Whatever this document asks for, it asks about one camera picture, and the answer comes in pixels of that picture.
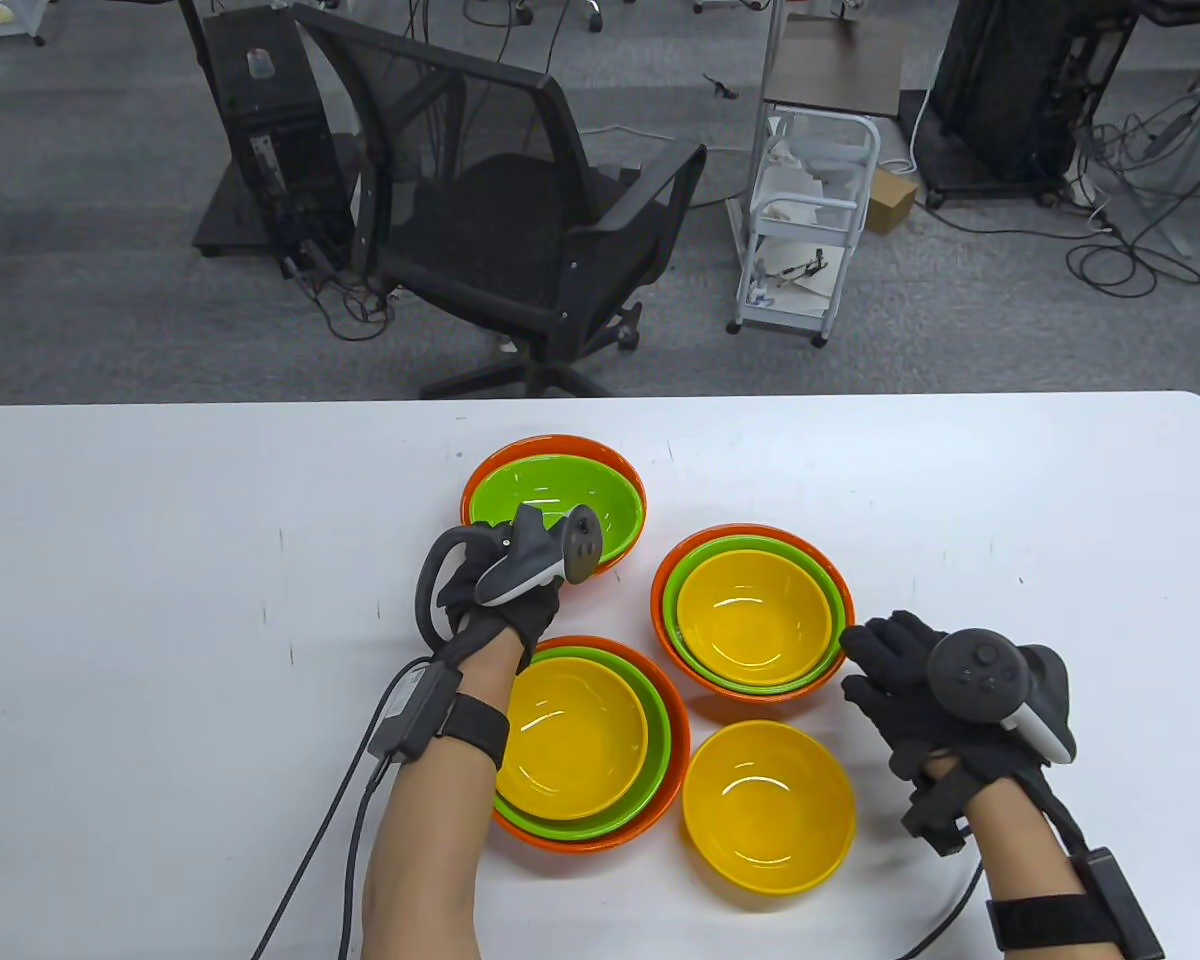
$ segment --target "bowl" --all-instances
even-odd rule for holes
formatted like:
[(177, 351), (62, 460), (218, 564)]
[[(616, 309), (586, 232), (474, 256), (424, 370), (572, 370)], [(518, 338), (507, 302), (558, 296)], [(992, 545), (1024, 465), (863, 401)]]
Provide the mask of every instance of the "bowl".
[[(486, 476), (492, 474), (492, 472), (498, 470), (498, 468), (508, 466), (508, 463), (514, 463), (518, 460), (528, 460), (529, 457), (541, 457), (541, 456), (556, 456), (556, 457), (583, 457), (586, 460), (594, 460), (596, 463), (602, 463), (611, 470), (618, 470), (626, 482), (631, 484), (636, 488), (636, 493), (640, 497), (642, 506), (644, 506), (644, 512), (649, 512), (649, 498), (646, 497), (646, 485), (641, 481), (640, 474), (637, 474), (636, 468), (628, 463), (626, 457), (617, 452), (613, 448), (605, 446), (602, 443), (596, 443), (596, 440), (587, 439), (584, 436), (571, 436), (571, 434), (546, 434), (546, 436), (530, 436), (523, 440), (517, 440), (516, 443), (509, 443), (500, 451), (492, 452), (479, 467), (473, 472), (470, 479), (467, 480), (467, 486), (462, 492), (462, 522), (463, 524), (470, 524), (472, 517), (472, 497), (475, 497), (476, 488), (484, 484)], [(641, 530), (636, 530), (636, 540), (640, 539)], [(632, 541), (631, 547), (635, 547), (636, 541)], [(596, 566), (596, 574), (602, 574), (610, 570), (622, 557), (616, 557), (608, 562), (601, 562), (600, 566)]]
[[(778, 686), (738, 684), (738, 682), (728, 680), (728, 678), (721, 677), (706, 667), (684, 644), (682, 629), (676, 616), (676, 600), (684, 586), (684, 581), (690, 577), (692, 571), (697, 570), (701, 563), (708, 562), (712, 557), (719, 557), (721, 553), (727, 553), (730, 550), (764, 550), (764, 552), (786, 557), (790, 562), (796, 563), (800, 570), (804, 570), (806, 575), (811, 576), (812, 580), (818, 581), (820, 588), (823, 589), (823, 595), (827, 598), (832, 610), (832, 641), (823, 658), (818, 660), (818, 664), (811, 671), (796, 678), (796, 680), (790, 680), (787, 684)], [(838, 668), (838, 658), (841, 654), (841, 649), (839, 649), (839, 635), (841, 635), (844, 628), (847, 625), (846, 616), (844, 616), (844, 600), (841, 599), (841, 592), (836, 581), (832, 580), (821, 564), (809, 554), (797, 547), (792, 547), (791, 544), (768, 536), (722, 536), (718, 540), (710, 540), (684, 557), (682, 562), (676, 564), (676, 570), (668, 577), (667, 589), (662, 592), (662, 622), (665, 628), (667, 628), (667, 635), (670, 636), (670, 641), (672, 641), (672, 646), (677, 649), (679, 658), (688, 667), (719, 686), (738, 694), (755, 696), (773, 696), (775, 694), (800, 690), (823, 676), (824, 672), (832, 668), (833, 664)]]
[(572, 820), (572, 822), (571, 820), (556, 822), (556, 820), (532, 817), (499, 796), (494, 796), (494, 809), (523, 832), (533, 833), (535, 836), (565, 842), (595, 840), (595, 838), (602, 838), (605, 833), (613, 833), (619, 827), (631, 823), (631, 820), (635, 820), (641, 810), (649, 806), (650, 800), (654, 799), (658, 787), (667, 776), (667, 768), (672, 760), (672, 721), (670, 721), (667, 706), (658, 689), (652, 685), (644, 673), (640, 672), (635, 664), (589, 646), (556, 646), (548, 650), (539, 650), (533, 658), (533, 662), (539, 664), (541, 660), (557, 658), (595, 660), (596, 664), (602, 664), (622, 677), (636, 691), (640, 703), (644, 707), (644, 716), (649, 721), (649, 752), (644, 756), (644, 767), (636, 776), (636, 782), (632, 782), (631, 790), (608, 810), (598, 812), (594, 817)]
[(750, 703), (750, 704), (772, 704), (782, 703), (786, 700), (797, 700), (800, 696), (808, 696), (815, 690), (820, 690), (827, 682), (836, 674), (839, 667), (844, 662), (844, 650), (839, 649), (838, 637), (833, 641), (833, 652), (828, 652), (828, 660), (818, 666), (816, 671), (816, 678), (810, 680), (809, 684), (798, 685), (792, 690), (786, 690), (782, 692), (745, 692), (740, 690), (732, 690), (730, 686), (719, 684), (719, 682), (710, 680), (709, 677), (702, 676), (696, 668), (691, 667), (690, 664), (684, 660), (683, 654), (677, 652), (676, 644), (672, 643), (670, 638), (670, 631), (667, 626), (668, 618), (664, 617), (664, 595), (667, 590), (667, 583), (670, 576), (679, 566), (688, 554), (691, 554), (694, 550), (698, 547), (704, 547), (707, 544), (713, 544), (714, 540), (725, 539), (728, 536), (757, 536), (769, 540), (778, 540), (780, 544), (787, 544), (790, 547), (796, 547), (805, 557), (814, 559), (818, 563), (818, 566), (823, 568), (830, 580), (836, 584), (836, 593), (841, 598), (844, 605), (844, 619), (847, 625), (852, 625), (856, 622), (856, 613), (853, 613), (853, 595), (848, 590), (848, 586), (844, 582), (844, 576), (838, 571), (836, 564), (829, 562), (829, 559), (821, 552), (821, 550), (814, 547), (810, 542), (799, 539), (796, 534), (791, 532), (779, 530), (778, 527), (764, 526), (764, 524), (720, 524), (714, 527), (708, 527), (706, 530), (696, 532), (691, 536), (682, 540), (676, 545), (672, 552), (667, 553), (658, 568), (658, 572), (654, 575), (654, 586), (649, 594), (650, 605), (650, 618), (654, 622), (654, 631), (658, 634), (658, 641), (667, 652), (668, 656), (672, 658), (673, 662), (677, 664), (679, 668), (686, 673), (690, 680), (695, 684), (710, 690), (712, 692), (719, 694), (728, 700), (737, 700), (738, 703)]
[(539, 508), (547, 527), (580, 503), (594, 509), (604, 529), (601, 563), (623, 557), (646, 526), (646, 504), (628, 478), (586, 457), (528, 457), (492, 470), (472, 494), (470, 516), (506, 524), (522, 503)]
[(626, 680), (594, 660), (532, 664), (516, 678), (506, 718), (498, 792), (533, 817), (600, 814), (644, 767), (646, 710)]
[(719, 731), (684, 776), (684, 826), (716, 874), (792, 896), (826, 881), (853, 845), (853, 787), (826, 746), (786, 722)]
[(665, 707), (667, 707), (667, 714), (672, 722), (672, 758), (667, 767), (667, 776), (662, 778), (661, 786), (658, 787), (654, 799), (650, 800), (644, 810), (641, 810), (636, 815), (636, 818), (632, 818), (626, 826), (614, 829), (613, 833), (606, 833), (605, 836), (596, 836), (595, 840), (563, 842), (559, 840), (548, 840), (545, 836), (533, 836), (532, 833), (518, 828), (510, 820), (505, 818), (499, 810), (494, 810), (494, 822), (510, 833), (510, 835), (517, 838), (517, 840), (522, 840), (538, 850), (546, 850), (554, 852), (554, 854), (600, 854), (600, 852), (606, 850), (617, 850), (617, 847), (631, 842), (635, 838), (641, 836), (642, 833), (648, 832), (667, 814), (670, 805), (679, 796), (679, 790), (682, 790), (682, 784), (684, 782), (684, 772), (688, 768), (688, 760), (690, 760), (690, 754), (694, 749), (692, 732), (690, 724), (688, 724), (688, 709), (684, 708), (684, 701), (679, 695), (679, 690), (676, 689), (672, 678), (667, 677), (667, 673), (664, 673), (664, 670), (644, 654), (601, 636), (554, 637), (554, 640), (544, 641), (538, 649), (539, 652), (545, 652), (558, 649), (563, 646), (586, 646), (586, 648), (594, 650), (604, 650), (605, 653), (613, 654), (616, 658), (626, 660), (628, 664), (631, 664), (641, 673), (644, 673), (644, 677), (649, 678), (650, 684), (658, 690), (658, 695)]
[(727, 550), (698, 564), (677, 595), (676, 625), (697, 662), (752, 686), (798, 680), (832, 643), (818, 581), (768, 550)]

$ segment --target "chair seat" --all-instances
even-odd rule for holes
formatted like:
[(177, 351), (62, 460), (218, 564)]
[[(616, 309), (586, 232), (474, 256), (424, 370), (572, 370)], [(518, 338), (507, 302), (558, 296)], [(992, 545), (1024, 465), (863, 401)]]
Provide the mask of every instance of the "chair seat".
[[(602, 210), (626, 188), (596, 172), (594, 180)], [(604, 310), (605, 294), (629, 288), (629, 280), (646, 268), (656, 250), (659, 209), (665, 211), (650, 205), (631, 223), (628, 234), (635, 241), (612, 244), (584, 265), (596, 293), (588, 307)], [(491, 156), (455, 178), (444, 192), (427, 182), (418, 186), (409, 218), (390, 229), (384, 266), (428, 300), (427, 294), (434, 293), (449, 301), (458, 278), (473, 292), (546, 316), (556, 306), (564, 224), (553, 163), (517, 154)], [(434, 275), (433, 284), (425, 274)]]

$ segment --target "gloved hand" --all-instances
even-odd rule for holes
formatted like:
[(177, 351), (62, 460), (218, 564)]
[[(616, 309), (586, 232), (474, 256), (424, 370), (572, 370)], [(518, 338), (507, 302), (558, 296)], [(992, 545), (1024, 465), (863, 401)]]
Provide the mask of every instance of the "gloved hand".
[(444, 607), (455, 637), (458, 636), (466, 617), (469, 617), (466, 623), (468, 630), (487, 622), (499, 622), (512, 628), (524, 646), (524, 655), (520, 667), (523, 670), (533, 659), (538, 641), (542, 638), (546, 628), (551, 625), (551, 622), (556, 619), (556, 613), (560, 611), (560, 586), (564, 581), (556, 577), (553, 584), (536, 586), (528, 593), (500, 604), (498, 607), (481, 607), (475, 600), (476, 581), (502, 557), (498, 542), (492, 538), (468, 541), (464, 548), (466, 557), (458, 564), (458, 570), (454, 572), (448, 584), (444, 584), (440, 593), (436, 594), (436, 605)]
[(866, 714), (893, 749), (889, 768), (902, 780), (923, 780), (926, 760), (955, 754), (976, 780), (1038, 776), (1044, 758), (996, 722), (967, 722), (947, 713), (929, 689), (930, 650), (946, 634), (914, 613), (851, 626), (841, 636), (847, 658), (865, 676), (842, 680), (844, 698)]

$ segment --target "metal cart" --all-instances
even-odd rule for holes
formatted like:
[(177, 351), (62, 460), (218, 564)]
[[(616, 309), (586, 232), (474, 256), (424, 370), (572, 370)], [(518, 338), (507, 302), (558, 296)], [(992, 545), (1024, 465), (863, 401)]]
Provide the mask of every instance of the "metal cart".
[(865, 116), (774, 108), (746, 216), (737, 312), (728, 324), (811, 334), (826, 347), (880, 162)]

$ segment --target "caster wheel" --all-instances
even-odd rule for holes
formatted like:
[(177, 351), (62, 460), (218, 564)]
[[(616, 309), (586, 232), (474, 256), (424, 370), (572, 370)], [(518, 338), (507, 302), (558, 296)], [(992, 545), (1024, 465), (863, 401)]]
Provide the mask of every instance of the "caster wheel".
[(635, 353), (640, 346), (640, 330), (634, 326), (623, 326), (618, 330), (618, 349), (622, 353)]

